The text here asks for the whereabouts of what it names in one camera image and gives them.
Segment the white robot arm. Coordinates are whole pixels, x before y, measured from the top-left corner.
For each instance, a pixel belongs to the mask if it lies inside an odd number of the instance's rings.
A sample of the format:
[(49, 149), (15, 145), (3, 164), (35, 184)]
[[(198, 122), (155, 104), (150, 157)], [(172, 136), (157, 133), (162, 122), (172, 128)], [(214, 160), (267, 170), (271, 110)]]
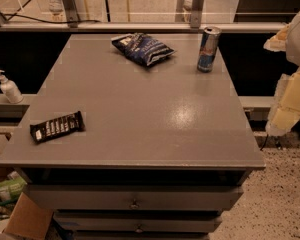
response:
[(298, 66), (291, 76), (281, 75), (268, 114), (267, 134), (283, 136), (300, 120), (300, 11), (288, 25), (268, 39), (263, 48), (284, 51), (286, 59)]

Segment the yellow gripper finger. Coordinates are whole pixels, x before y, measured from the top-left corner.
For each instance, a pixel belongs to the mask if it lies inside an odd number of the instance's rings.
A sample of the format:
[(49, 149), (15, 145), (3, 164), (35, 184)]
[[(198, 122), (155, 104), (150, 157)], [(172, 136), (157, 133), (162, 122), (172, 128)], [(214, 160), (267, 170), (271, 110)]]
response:
[(285, 52), (286, 51), (286, 39), (290, 25), (287, 24), (280, 31), (278, 31), (274, 36), (268, 39), (263, 48), (272, 52)]
[(283, 136), (300, 120), (300, 67), (291, 76), (282, 74), (278, 80), (274, 104), (266, 124), (269, 136)]

